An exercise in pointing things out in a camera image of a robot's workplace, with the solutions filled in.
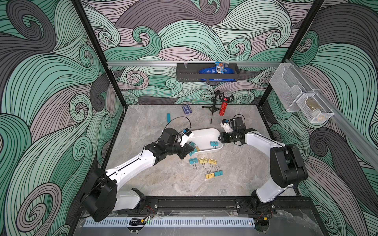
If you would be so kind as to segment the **yellow binder clip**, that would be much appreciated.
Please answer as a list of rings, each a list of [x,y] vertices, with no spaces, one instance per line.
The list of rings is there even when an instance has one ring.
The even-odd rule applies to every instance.
[[[206,174],[205,174],[205,178],[208,180],[208,179],[212,179],[215,177],[215,173],[214,171],[212,170],[207,170]]]
[[[208,159],[207,158],[200,158],[198,161],[199,161],[199,164],[202,165],[202,168],[206,169],[206,164],[208,163]]]
[[[208,159],[209,168],[212,169],[217,165],[217,161],[214,159]]]

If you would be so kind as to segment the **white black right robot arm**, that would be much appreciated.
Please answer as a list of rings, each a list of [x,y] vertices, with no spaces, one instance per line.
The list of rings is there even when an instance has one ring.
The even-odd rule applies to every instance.
[[[299,148],[263,136],[253,128],[246,128],[243,118],[224,119],[220,123],[224,132],[218,140],[223,143],[249,145],[270,160],[270,178],[252,193],[251,207],[259,210],[268,206],[288,188],[308,178]]]

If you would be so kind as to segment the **white plastic storage box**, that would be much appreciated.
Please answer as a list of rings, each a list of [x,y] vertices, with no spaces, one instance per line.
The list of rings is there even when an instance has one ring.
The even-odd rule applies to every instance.
[[[195,154],[208,154],[212,152],[217,152],[223,148],[223,143],[218,140],[220,132],[215,128],[200,129],[192,131],[194,136],[189,139],[190,142],[194,142],[198,151]],[[219,146],[217,148],[212,148],[210,146],[211,141],[217,141]]]

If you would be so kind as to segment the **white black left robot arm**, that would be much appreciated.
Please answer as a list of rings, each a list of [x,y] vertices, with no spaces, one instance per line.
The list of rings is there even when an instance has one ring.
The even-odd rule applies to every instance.
[[[84,188],[81,204],[95,221],[104,220],[110,213],[124,209],[142,208],[144,195],[136,188],[124,193],[119,190],[142,171],[164,160],[168,155],[184,159],[194,147],[189,139],[194,133],[185,128],[178,132],[173,128],[163,130],[161,136],[143,147],[141,153],[106,171],[95,170]]]

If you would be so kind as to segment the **teal binder clip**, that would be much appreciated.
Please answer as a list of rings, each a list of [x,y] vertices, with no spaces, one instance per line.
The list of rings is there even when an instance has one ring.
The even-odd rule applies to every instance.
[[[198,161],[197,158],[190,158],[190,159],[189,159],[189,163],[190,163],[190,165],[193,166],[194,169],[197,169],[197,166],[196,166],[196,165],[199,163],[199,161]]]
[[[223,175],[223,171],[220,168],[216,167],[213,174],[214,174],[214,177],[220,177]]]
[[[189,153],[189,156],[193,156],[198,151],[197,145],[194,142],[190,142],[189,144],[193,147],[193,150]]]
[[[211,146],[212,148],[217,148],[217,147],[219,146],[219,143],[218,143],[217,141],[211,141],[211,142],[210,142],[210,146]]]

